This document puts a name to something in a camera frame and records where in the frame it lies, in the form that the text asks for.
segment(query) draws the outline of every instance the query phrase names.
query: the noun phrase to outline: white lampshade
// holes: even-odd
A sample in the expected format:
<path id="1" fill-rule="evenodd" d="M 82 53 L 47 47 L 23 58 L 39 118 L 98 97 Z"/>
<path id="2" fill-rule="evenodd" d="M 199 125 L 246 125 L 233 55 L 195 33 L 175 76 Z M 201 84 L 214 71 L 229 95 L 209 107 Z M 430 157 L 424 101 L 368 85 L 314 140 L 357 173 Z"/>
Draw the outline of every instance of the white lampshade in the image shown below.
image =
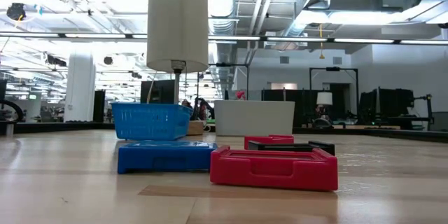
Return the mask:
<path id="1" fill-rule="evenodd" d="M 207 6 L 207 0 L 149 0 L 146 65 L 171 73 L 171 61 L 180 60 L 187 72 L 208 69 Z"/>
<path id="2" fill-rule="evenodd" d="M 317 105 L 333 105 L 333 94 L 330 92 L 317 93 Z"/>

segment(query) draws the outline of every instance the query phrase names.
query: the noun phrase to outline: plastic basket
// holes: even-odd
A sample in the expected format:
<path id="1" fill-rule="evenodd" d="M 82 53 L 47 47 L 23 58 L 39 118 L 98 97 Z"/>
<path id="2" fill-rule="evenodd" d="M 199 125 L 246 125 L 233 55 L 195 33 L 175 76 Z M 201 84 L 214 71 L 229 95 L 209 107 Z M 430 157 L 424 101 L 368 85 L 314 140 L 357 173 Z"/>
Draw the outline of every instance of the plastic basket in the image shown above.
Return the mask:
<path id="1" fill-rule="evenodd" d="M 184 137 L 193 110 L 178 104 L 112 103 L 119 139 L 175 140 Z"/>

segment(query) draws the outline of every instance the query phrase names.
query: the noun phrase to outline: red object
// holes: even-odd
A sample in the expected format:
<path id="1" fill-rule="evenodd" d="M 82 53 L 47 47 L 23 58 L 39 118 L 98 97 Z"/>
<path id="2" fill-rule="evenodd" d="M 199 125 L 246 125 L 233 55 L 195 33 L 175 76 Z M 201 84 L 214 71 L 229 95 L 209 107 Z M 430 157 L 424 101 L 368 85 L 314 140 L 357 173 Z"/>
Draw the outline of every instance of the red object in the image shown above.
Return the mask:
<path id="1" fill-rule="evenodd" d="M 246 95 L 244 94 L 244 91 L 237 91 L 236 95 L 237 95 L 238 99 L 241 99 L 241 98 L 243 98 L 243 100 L 246 99 Z"/>
<path id="2" fill-rule="evenodd" d="M 249 149 L 249 141 L 257 141 L 262 144 L 294 144 L 294 136 L 269 135 L 269 136 L 245 136 L 244 150 Z"/>
<path id="3" fill-rule="evenodd" d="M 235 186 L 337 190 L 337 158 L 315 148 L 310 153 L 230 150 L 211 153 L 210 181 Z"/>

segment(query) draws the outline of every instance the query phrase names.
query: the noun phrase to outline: blue plastic tray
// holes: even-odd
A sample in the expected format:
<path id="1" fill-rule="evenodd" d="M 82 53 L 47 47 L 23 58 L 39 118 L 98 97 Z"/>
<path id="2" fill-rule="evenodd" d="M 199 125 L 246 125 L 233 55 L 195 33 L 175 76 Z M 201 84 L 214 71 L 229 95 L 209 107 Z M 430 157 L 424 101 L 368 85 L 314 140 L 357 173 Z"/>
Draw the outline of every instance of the blue plastic tray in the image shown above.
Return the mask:
<path id="1" fill-rule="evenodd" d="M 216 143 L 197 141 L 139 141 L 118 149 L 118 173 L 130 169 L 186 171 L 210 169 Z"/>
<path id="2" fill-rule="evenodd" d="M 119 139 L 175 140 L 184 137 L 193 110 L 178 104 L 112 103 Z"/>

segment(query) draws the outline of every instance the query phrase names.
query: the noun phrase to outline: table surface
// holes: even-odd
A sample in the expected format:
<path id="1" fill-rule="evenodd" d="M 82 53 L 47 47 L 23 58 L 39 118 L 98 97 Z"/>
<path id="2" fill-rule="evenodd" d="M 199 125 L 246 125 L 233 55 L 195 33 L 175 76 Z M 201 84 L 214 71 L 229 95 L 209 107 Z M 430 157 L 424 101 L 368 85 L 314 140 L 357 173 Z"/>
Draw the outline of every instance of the table surface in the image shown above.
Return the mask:
<path id="1" fill-rule="evenodd" d="M 192 136 L 242 149 L 242 137 Z M 117 175 L 112 130 L 0 139 L 0 222 L 448 223 L 448 145 L 297 135 L 336 144 L 337 192 L 212 185 L 207 173 Z"/>

